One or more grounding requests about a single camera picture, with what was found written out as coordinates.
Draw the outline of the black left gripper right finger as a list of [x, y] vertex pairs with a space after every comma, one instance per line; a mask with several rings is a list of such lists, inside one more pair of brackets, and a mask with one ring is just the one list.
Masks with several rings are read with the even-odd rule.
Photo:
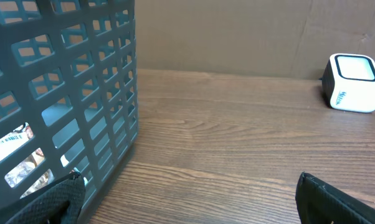
[[302, 224], [375, 223], [375, 209], [306, 172], [300, 174], [295, 200]]

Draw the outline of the grey plastic shopping basket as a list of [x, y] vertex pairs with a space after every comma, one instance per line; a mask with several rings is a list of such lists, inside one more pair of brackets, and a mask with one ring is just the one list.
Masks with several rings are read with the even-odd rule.
[[71, 172], [85, 223], [138, 135], [133, 0], [0, 1], [0, 209]]

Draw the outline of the white barcode scanner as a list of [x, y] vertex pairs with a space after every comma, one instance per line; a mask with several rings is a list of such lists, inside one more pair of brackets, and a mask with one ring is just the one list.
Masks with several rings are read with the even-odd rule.
[[367, 55], [337, 53], [329, 57], [322, 89], [333, 109], [375, 111], [375, 61]]

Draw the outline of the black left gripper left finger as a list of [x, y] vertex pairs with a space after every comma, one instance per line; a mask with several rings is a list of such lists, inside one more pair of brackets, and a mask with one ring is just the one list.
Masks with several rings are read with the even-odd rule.
[[0, 209], [0, 223], [77, 223], [85, 198], [79, 172], [46, 185]]

